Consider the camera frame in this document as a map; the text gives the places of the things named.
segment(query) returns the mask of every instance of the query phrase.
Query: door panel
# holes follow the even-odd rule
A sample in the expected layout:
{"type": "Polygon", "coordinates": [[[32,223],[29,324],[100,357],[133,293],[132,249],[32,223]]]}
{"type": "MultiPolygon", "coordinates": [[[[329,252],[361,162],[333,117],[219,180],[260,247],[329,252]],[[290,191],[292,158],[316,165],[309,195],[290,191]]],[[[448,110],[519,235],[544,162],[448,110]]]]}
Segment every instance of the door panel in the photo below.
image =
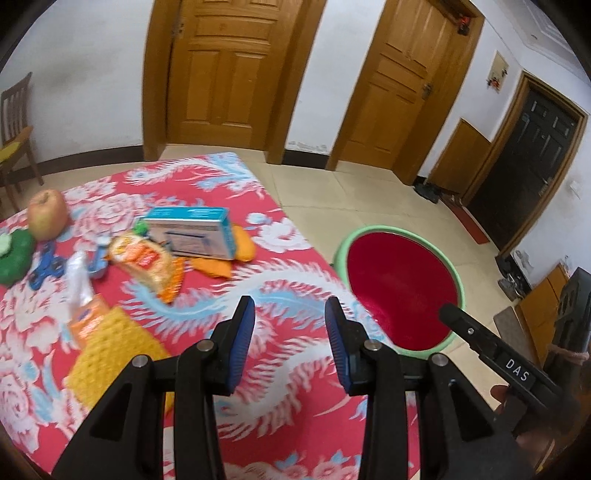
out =
{"type": "Polygon", "coordinates": [[[536,208],[556,176],[577,122],[532,90],[501,155],[468,205],[498,248],[536,208]]]}
{"type": "Polygon", "coordinates": [[[168,140],[262,150],[301,0],[183,0],[168,140]]]}
{"type": "Polygon", "coordinates": [[[454,26],[427,0],[398,0],[341,160],[391,168],[423,106],[454,26]]]}

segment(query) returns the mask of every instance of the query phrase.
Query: red mat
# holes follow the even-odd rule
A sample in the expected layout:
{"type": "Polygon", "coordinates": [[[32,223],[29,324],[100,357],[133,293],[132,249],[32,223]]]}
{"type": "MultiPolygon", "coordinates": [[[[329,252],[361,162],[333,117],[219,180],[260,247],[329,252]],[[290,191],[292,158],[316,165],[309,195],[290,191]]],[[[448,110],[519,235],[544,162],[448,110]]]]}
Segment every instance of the red mat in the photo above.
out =
{"type": "Polygon", "coordinates": [[[397,346],[427,350],[449,334],[438,311],[457,305],[456,283],[424,246],[395,233],[367,233],[349,248],[347,271],[351,290],[397,346]]]}
{"type": "Polygon", "coordinates": [[[451,200],[446,198],[441,198],[441,200],[445,205],[447,205],[447,207],[452,211],[457,219],[460,220],[464,228],[478,245],[483,245],[490,242],[486,236],[486,233],[480,229],[478,224],[474,221],[474,218],[470,216],[464,207],[458,207],[451,200]]]}

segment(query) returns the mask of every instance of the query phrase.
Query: doormat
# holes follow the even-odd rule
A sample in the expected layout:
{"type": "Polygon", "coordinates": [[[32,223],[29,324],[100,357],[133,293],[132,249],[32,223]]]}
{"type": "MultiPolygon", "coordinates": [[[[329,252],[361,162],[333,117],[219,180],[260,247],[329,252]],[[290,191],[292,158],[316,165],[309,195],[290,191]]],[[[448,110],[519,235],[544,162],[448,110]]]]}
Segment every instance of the doormat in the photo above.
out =
{"type": "Polygon", "coordinates": [[[478,245],[490,242],[486,234],[480,229],[478,224],[474,221],[474,218],[470,216],[464,207],[458,207],[452,202],[451,198],[446,195],[441,196],[441,201],[447,205],[456,218],[460,220],[464,228],[478,245]]]}
{"type": "Polygon", "coordinates": [[[513,307],[497,313],[493,318],[501,339],[533,364],[537,364],[537,355],[531,350],[527,334],[521,328],[513,307]]]}

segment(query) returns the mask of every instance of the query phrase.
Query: cardboard box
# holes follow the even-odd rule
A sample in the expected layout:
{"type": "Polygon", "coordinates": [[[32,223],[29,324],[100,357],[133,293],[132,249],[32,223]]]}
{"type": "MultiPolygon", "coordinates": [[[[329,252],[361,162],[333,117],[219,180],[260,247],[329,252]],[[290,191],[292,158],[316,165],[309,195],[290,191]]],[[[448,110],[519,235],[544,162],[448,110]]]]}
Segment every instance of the cardboard box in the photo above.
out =
{"type": "Polygon", "coordinates": [[[227,208],[155,207],[144,217],[153,241],[174,255],[233,260],[236,245],[227,208]]]}

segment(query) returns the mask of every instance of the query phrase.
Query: green toy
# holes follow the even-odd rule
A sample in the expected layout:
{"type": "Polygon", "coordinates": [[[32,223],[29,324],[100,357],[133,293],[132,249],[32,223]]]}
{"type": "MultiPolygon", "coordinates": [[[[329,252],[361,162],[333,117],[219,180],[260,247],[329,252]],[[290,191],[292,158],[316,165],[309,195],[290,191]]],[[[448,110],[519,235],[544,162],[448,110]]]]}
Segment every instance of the green toy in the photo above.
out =
{"type": "Polygon", "coordinates": [[[0,284],[10,287],[31,268],[37,241],[28,229],[19,228],[5,235],[9,238],[0,236],[0,284]]]}
{"type": "Polygon", "coordinates": [[[148,231],[150,230],[150,226],[148,225],[148,222],[140,219],[137,222],[135,222],[135,225],[132,228],[132,230],[136,235],[147,236],[148,231]]]}

